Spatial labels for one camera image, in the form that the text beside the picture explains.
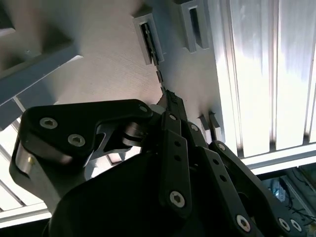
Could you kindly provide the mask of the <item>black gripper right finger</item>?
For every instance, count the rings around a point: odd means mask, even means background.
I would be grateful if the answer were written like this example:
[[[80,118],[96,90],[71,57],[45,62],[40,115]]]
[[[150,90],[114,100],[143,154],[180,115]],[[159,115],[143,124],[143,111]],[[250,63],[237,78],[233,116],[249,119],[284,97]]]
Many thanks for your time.
[[[183,100],[166,92],[166,108],[180,117],[182,135],[197,171],[198,203],[215,237],[305,237],[295,218],[222,142],[209,145],[188,121]]]

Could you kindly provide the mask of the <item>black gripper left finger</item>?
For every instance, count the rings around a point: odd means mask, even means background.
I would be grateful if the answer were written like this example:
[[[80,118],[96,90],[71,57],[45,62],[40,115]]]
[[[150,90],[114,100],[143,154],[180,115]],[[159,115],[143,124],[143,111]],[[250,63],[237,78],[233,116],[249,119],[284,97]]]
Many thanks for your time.
[[[33,107],[22,115],[9,170],[53,215],[71,190],[139,154],[189,159],[181,127],[166,98]]]

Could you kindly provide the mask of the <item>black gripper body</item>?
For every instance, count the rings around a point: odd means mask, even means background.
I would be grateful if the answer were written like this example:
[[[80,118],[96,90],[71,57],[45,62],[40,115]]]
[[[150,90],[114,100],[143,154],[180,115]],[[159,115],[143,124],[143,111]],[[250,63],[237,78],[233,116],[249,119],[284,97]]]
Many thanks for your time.
[[[139,154],[67,193],[47,237],[235,237],[209,169],[187,155]]]

